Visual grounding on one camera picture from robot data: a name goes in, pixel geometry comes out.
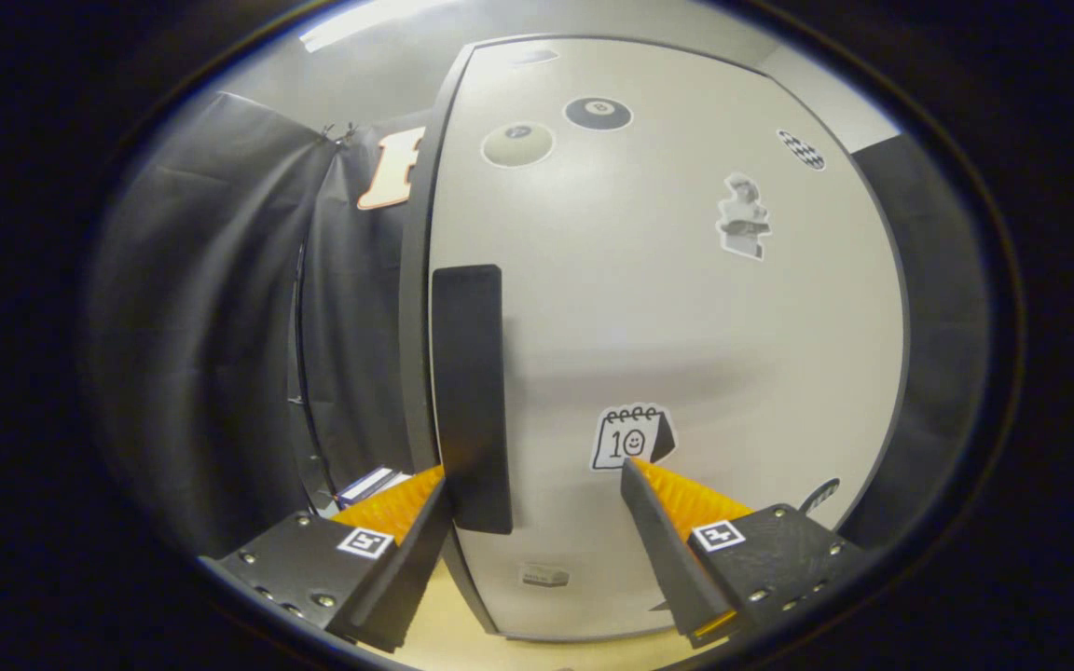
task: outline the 8 ball sticker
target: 8 ball sticker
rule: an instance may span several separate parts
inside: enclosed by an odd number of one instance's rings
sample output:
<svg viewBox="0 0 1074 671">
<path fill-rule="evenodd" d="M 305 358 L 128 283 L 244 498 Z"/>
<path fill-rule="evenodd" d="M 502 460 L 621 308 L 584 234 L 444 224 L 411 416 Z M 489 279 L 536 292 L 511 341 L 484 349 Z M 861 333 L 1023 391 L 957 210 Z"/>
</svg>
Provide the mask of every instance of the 8 ball sticker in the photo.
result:
<svg viewBox="0 0 1074 671">
<path fill-rule="evenodd" d="M 379 559 L 394 540 L 389 534 L 380 534 L 380 531 L 372 531 L 371 529 L 355 529 L 350 531 L 342 543 L 337 543 L 337 549 L 340 552 L 366 557 L 366 559 Z"/>
<path fill-rule="evenodd" d="M 633 112 L 610 98 L 579 98 L 566 106 L 566 118 L 589 131 L 616 131 L 633 121 Z"/>
<path fill-rule="evenodd" d="M 695 535 L 707 552 L 722 551 L 724 548 L 745 542 L 745 536 L 727 520 L 707 524 L 707 526 L 696 526 L 691 534 Z"/>
</svg>

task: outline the label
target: label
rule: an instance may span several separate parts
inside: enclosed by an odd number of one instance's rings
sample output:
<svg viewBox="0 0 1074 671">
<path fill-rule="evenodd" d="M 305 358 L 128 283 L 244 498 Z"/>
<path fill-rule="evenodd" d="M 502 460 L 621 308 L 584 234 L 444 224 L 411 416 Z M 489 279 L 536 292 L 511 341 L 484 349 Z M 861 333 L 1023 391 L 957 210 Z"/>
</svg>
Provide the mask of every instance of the label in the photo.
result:
<svg viewBox="0 0 1074 671">
<path fill-rule="evenodd" d="M 387 208 L 408 201 L 413 187 L 408 175 L 417 165 L 417 145 L 423 136 L 425 127 L 422 126 L 411 131 L 393 132 L 379 141 L 379 165 L 376 165 L 366 194 L 359 195 L 359 208 Z"/>
<path fill-rule="evenodd" d="M 355 529 L 337 543 L 337 551 L 355 554 L 366 557 L 366 559 L 379 559 L 380 555 L 387 551 L 388 545 L 396 539 L 389 534 L 372 531 L 371 529 Z"/>
<path fill-rule="evenodd" d="M 677 447 L 669 410 L 655 404 L 630 404 L 599 414 L 591 470 L 615 470 L 627 457 L 658 463 Z"/>
<path fill-rule="evenodd" d="M 768 225 L 768 208 L 759 202 L 759 187 L 749 175 L 732 172 L 724 179 L 730 195 L 720 201 L 720 248 L 732 254 L 765 260 L 765 247 L 759 240 L 773 232 Z"/>
<path fill-rule="evenodd" d="M 807 145 L 806 142 L 798 140 L 797 137 L 789 135 L 786 131 L 777 131 L 777 137 L 785 145 L 789 150 L 794 152 L 794 156 L 798 158 L 803 164 L 807 164 L 810 170 L 823 171 L 827 166 L 827 161 L 823 160 L 823 155 L 818 152 L 818 149 Z"/>
<path fill-rule="evenodd" d="M 570 572 L 555 566 L 520 565 L 520 583 L 534 587 L 564 587 L 570 584 Z"/>
<path fill-rule="evenodd" d="M 807 500 L 802 501 L 801 506 L 798 506 L 798 510 L 801 510 L 802 514 L 810 514 L 810 511 L 815 510 L 824 500 L 830 499 L 831 494 L 834 494 L 836 490 L 839 490 L 839 477 L 832 477 L 831 480 L 819 485 L 817 490 L 807 497 Z"/>
<path fill-rule="evenodd" d="M 731 548 L 731 545 L 745 542 L 745 536 L 738 531 L 737 527 L 732 526 L 727 520 L 705 524 L 705 526 L 696 526 L 691 534 L 695 535 L 698 542 L 703 545 L 705 551 L 709 553 L 722 551 L 724 548 Z"/>
</svg>

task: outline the black fabric backdrop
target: black fabric backdrop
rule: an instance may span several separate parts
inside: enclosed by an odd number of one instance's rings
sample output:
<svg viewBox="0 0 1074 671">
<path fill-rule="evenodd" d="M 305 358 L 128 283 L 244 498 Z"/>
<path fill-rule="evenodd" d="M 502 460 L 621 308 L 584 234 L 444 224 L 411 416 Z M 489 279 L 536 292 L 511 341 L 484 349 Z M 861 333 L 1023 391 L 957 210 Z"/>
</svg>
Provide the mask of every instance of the black fabric backdrop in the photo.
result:
<svg viewBox="0 0 1074 671">
<path fill-rule="evenodd" d="M 380 137 L 413 120 L 359 128 L 340 149 L 216 94 L 170 123 L 111 208 L 90 273 L 86 386 L 115 476 L 188 552 L 229 553 L 307 505 L 291 447 L 300 457 L 313 439 L 287 395 L 306 238 L 303 353 L 324 462 L 339 485 L 380 463 L 412 467 L 395 353 L 404 222 L 401 208 L 354 200 Z"/>
</svg>

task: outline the calendar sticker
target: calendar sticker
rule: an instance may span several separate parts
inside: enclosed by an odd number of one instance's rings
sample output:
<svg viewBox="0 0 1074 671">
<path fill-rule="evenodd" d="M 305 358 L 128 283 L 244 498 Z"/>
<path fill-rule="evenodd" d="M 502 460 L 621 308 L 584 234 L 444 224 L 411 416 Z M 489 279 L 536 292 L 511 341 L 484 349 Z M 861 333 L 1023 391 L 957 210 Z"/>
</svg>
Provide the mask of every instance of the calendar sticker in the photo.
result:
<svg viewBox="0 0 1074 671">
<path fill-rule="evenodd" d="M 668 409 L 655 404 L 610 407 L 599 414 L 591 470 L 618 470 L 627 457 L 657 463 L 674 447 Z"/>
</svg>

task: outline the sticker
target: sticker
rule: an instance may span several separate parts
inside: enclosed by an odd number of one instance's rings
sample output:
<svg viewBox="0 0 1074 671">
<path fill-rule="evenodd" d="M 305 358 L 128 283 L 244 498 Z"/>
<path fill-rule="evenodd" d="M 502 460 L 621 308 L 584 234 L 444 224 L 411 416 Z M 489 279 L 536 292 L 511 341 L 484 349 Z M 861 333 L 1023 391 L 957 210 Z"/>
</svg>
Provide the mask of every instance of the sticker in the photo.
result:
<svg viewBox="0 0 1074 671">
<path fill-rule="evenodd" d="M 707 552 L 722 551 L 724 548 L 745 542 L 745 536 L 727 520 L 707 524 L 707 526 L 696 526 L 691 534 L 694 534 L 698 542 L 703 544 Z"/>
<path fill-rule="evenodd" d="M 350 531 L 350 535 L 347 535 L 342 543 L 337 543 L 337 549 L 340 552 L 365 556 L 367 559 L 379 559 L 379 556 L 383 555 L 393 540 L 395 539 L 389 534 L 380 534 L 380 531 L 372 531 L 371 529 L 355 529 Z"/>
<path fill-rule="evenodd" d="M 564 112 L 571 123 L 590 131 L 618 131 L 633 122 L 633 112 L 610 98 L 579 98 Z"/>
<path fill-rule="evenodd" d="M 554 149 L 554 133 L 534 122 L 512 122 L 490 132 L 480 147 L 487 162 L 495 166 L 527 166 Z"/>
<path fill-rule="evenodd" d="M 831 480 L 823 483 L 822 487 L 811 493 L 807 497 L 807 500 L 802 501 L 801 506 L 798 506 L 798 510 L 801 510 L 802 514 L 810 514 L 810 511 L 815 510 L 824 500 L 830 498 L 831 494 L 836 493 L 836 490 L 839 490 L 839 477 L 833 477 Z"/>
<path fill-rule="evenodd" d="M 759 188 L 749 175 L 734 172 L 724 179 L 730 195 L 720 201 L 720 247 L 732 254 L 765 260 L 764 235 L 772 235 L 768 227 L 768 208 L 759 202 Z"/>
<path fill-rule="evenodd" d="M 610 407 L 599 414 L 592 470 L 614 470 L 635 455 L 658 463 L 674 449 L 669 410 L 654 404 Z"/>
<path fill-rule="evenodd" d="M 379 165 L 371 177 L 366 194 L 359 195 L 359 208 L 387 208 L 408 201 L 412 184 L 408 174 L 417 165 L 417 145 L 425 136 L 425 127 L 411 131 L 393 132 L 379 141 Z"/>
<path fill-rule="evenodd" d="M 555 566 L 523 564 L 520 566 L 520 582 L 537 587 L 564 587 L 570 584 L 570 572 Z"/>
<path fill-rule="evenodd" d="M 529 49 L 512 56 L 508 62 L 513 65 L 527 65 L 533 63 L 545 63 L 546 60 L 553 60 L 557 53 L 550 49 Z"/>
<path fill-rule="evenodd" d="M 798 160 L 804 162 L 810 169 L 822 171 L 827 166 L 827 161 L 823 160 L 823 155 L 818 152 L 818 149 L 807 145 L 806 142 L 798 140 L 797 137 L 789 135 L 786 131 L 777 131 L 777 136 L 782 144 L 786 145 L 789 150 L 794 152 Z"/>
</svg>

